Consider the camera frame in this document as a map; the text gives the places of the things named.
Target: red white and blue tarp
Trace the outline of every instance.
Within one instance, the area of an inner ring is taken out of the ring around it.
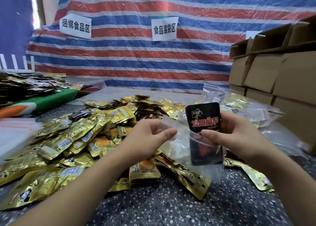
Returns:
[[[92,19],[92,39],[59,32],[69,13]],[[227,86],[230,45],[316,14],[316,0],[60,0],[56,22],[35,31],[36,71],[104,78],[107,86],[199,93]],[[177,39],[152,41],[151,19],[178,16]]]

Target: red stripe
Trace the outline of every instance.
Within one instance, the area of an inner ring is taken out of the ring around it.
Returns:
[[[136,57],[136,58],[167,58],[167,59],[186,59],[186,60],[210,60],[232,62],[227,55],[204,54],[195,52],[176,52],[176,51],[130,51],[130,50],[78,50],[78,49],[59,49],[54,47],[44,47],[29,45],[29,51],[68,55],[68,56],[89,56],[89,57]]]
[[[106,76],[126,78],[151,78],[169,80],[204,80],[204,81],[228,81],[229,75],[201,74],[185,72],[150,72],[150,71],[117,71],[100,69],[67,69],[45,65],[36,65],[36,71],[50,73],[66,73],[72,76]]]
[[[60,33],[60,31],[37,31],[37,35],[52,35],[67,37],[66,34]],[[152,38],[151,29],[144,28],[101,28],[92,30],[93,37],[147,37]],[[197,30],[183,30],[177,29],[178,39],[197,39],[197,40],[212,40],[216,42],[224,43],[236,43],[245,39],[245,35],[240,34],[218,34],[209,33]]]
[[[265,20],[300,20],[313,15],[312,12],[289,13],[284,11],[246,10],[246,9],[222,9],[201,8],[179,5],[171,2],[130,2],[130,1],[108,1],[98,3],[83,3],[71,1],[69,5],[60,10],[58,15],[66,14],[66,11],[77,11],[85,13],[101,12],[179,12],[182,14],[211,17],[211,18],[233,18],[233,19],[265,19]]]

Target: person's right hand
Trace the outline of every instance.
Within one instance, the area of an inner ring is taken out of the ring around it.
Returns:
[[[202,130],[201,135],[222,144],[251,167],[260,171],[270,156],[283,155],[247,118],[226,111],[221,111],[221,118],[221,132]]]

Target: cardboard box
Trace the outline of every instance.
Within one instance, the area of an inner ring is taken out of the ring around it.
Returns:
[[[316,45],[316,15],[299,21],[294,27],[289,46]]]
[[[273,94],[316,105],[316,51],[284,54]]]
[[[276,97],[273,106],[286,113],[277,121],[291,130],[302,141],[309,143],[311,145],[309,152],[315,154],[316,106],[282,97]]]
[[[230,85],[229,89],[232,93],[239,94],[242,96],[245,95],[245,90],[246,90],[245,87],[241,87],[241,86],[237,86],[237,85]]]
[[[247,39],[235,44],[230,47],[229,58],[235,59],[239,57],[248,56],[253,43],[253,39]]]
[[[281,60],[282,55],[280,54],[257,55],[251,65],[244,85],[272,93],[279,73]]]
[[[258,91],[255,89],[250,89],[250,88],[247,89],[245,96],[250,98],[250,99],[256,100],[260,103],[267,104],[267,105],[270,105],[272,102],[272,99],[273,99],[272,94]]]
[[[228,82],[233,85],[244,86],[254,58],[255,56],[245,56],[234,59]]]
[[[250,53],[259,54],[286,49],[289,44],[292,30],[292,24],[286,24],[258,33],[255,36]]]

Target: sign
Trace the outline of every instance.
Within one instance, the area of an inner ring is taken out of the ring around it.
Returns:
[[[178,16],[152,19],[151,31],[153,34],[153,41],[176,39],[178,20]]]
[[[59,20],[61,33],[91,39],[91,19],[70,13]]]
[[[261,31],[248,30],[246,32],[246,40],[249,39],[249,38],[255,39],[256,34],[258,34],[260,32],[262,32],[262,30]]]

